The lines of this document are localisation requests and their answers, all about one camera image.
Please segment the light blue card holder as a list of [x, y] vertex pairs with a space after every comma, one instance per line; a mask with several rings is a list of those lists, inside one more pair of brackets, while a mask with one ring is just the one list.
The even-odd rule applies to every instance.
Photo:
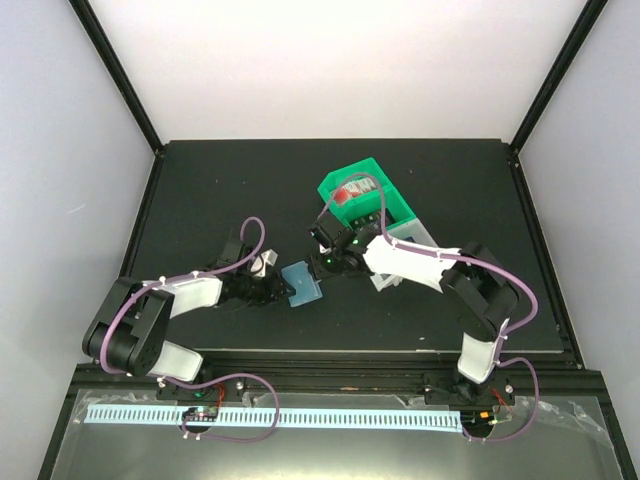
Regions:
[[294, 294], [288, 299], [291, 308], [311, 303], [323, 297], [320, 281], [313, 277], [309, 265], [305, 261], [299, 261], [283, 268], [281, 275], [294, 290]]

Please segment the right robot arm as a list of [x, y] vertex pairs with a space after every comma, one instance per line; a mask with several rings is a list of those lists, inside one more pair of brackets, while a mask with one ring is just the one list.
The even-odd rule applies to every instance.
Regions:
[[316, 280], [335, 276], [367, 276], [377, 283], [403, 280], [426, 286], [458, 308], [462, 328], [457, 396], [476, 403], [491, 390], [490, 374], [498, 364], [498, 350], [519, 303], [514, 285], [492, 265], [490, 252], [479, 244], [467, 249], [440, 249], [400, 240], [373, 222], [357, 229], [343, 225], [331, 212], [310, 227], [320, 252], [309, 257]]

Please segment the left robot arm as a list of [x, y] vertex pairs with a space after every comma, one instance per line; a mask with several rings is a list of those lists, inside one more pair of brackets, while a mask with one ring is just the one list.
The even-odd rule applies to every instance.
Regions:
[[292, 296], [276, 261], [273, 250], [257, 254], [230, 239], [203, 271], [147, 281], [120, 277], [90, 323], [82, 351], [108, 373], [172, 378], [191, 398], [205, 398], [215, 376], [200, 353], [166, 339], [170, 321], [228, 301], [265, 306]]

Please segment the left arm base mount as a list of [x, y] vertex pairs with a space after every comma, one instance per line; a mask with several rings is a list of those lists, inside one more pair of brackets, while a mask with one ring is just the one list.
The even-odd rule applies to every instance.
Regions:
[[175, 401], [179, 405], [204, 404], [222, 405], [225, 401], [235, 400], [244, 391], [247, 377], [225, 380], [199, 389], [183, 388], [174, 383], [164, 381], [165, 386], [159, 387], [156, 392], [158, 400]]

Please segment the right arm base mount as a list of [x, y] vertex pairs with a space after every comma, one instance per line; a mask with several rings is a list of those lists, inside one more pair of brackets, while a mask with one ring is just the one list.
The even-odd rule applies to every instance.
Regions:
[[418, 392], [427, 404], [450, 407], [493, 407], [500, 401], [513, 406], [513, 394], [507, 391], [510, 380], [493, 372], [483, 383], [476, 384], [453, 371], [429, 370], [423, 374]]

